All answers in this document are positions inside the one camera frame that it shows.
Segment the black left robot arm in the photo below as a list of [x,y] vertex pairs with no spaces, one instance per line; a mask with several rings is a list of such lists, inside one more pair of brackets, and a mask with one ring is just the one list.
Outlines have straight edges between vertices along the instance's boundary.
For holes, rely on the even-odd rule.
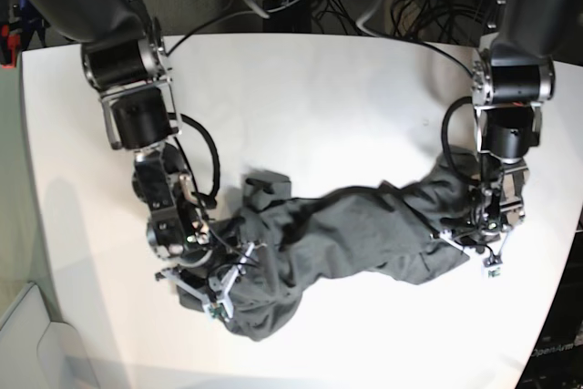
[[[577,22],[582,0],[501,0],[495,33],[483,36],[473,57],[472,94],[446,111],[441,143],[447,166],[469,189],[470,207],[462,226],[440,238],[459,250],[478,252],[486,267],[502,263],[495,241],[506,242],[524,221],[525,156],[538,147],[542,107],[555,94],[553,55]],[[459,169],[448,140],[449,121],[463,105],[474,111],[478,174]]]

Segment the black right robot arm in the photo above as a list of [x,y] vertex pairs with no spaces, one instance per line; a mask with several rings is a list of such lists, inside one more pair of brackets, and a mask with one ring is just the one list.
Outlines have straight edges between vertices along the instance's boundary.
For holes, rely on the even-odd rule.
[[148,244],[159,273],[206,311],[225,307],[252,247],[229,244],[210,222],[214,195],[199,192],[178,137],[188,119],[173,96],[169,50],[143,0],[29,0],[79,44],[97,91],[109,146],[134,156],[136,196],[148,207]]

